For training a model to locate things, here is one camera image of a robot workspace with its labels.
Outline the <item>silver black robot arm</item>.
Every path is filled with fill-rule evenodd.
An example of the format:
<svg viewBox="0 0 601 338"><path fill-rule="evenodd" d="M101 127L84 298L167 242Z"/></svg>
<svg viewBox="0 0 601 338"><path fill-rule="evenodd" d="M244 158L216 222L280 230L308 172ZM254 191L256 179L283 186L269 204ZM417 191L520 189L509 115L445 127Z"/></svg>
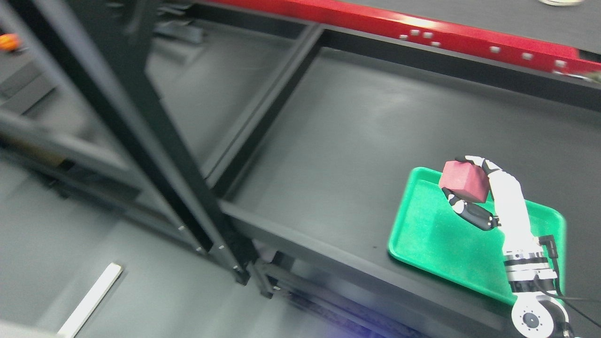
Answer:
<svg viewBox="0 0 601 338"><path fill-rule="evenodd" d="M511 321L525 338L573 338L570 317L560 302L558 248L553 235L539 236L538 248L507 252L505 274L516 301Z"/></svg>

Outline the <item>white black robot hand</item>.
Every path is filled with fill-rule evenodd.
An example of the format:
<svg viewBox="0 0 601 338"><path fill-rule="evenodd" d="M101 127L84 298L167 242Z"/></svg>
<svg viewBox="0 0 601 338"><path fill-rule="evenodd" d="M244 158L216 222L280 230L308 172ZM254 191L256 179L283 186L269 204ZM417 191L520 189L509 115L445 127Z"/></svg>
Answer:
<svg viewBox="0 0 601 338"><path fill-rule="evenodd" d="M453 211L483 231L500 229L504 235L503 255L518 250L537 249L522 187L517 179L487 158L465 155L457 157L455 161L479 166L489 179L490 191L486 202L474 203L442 188Z"/></svg>

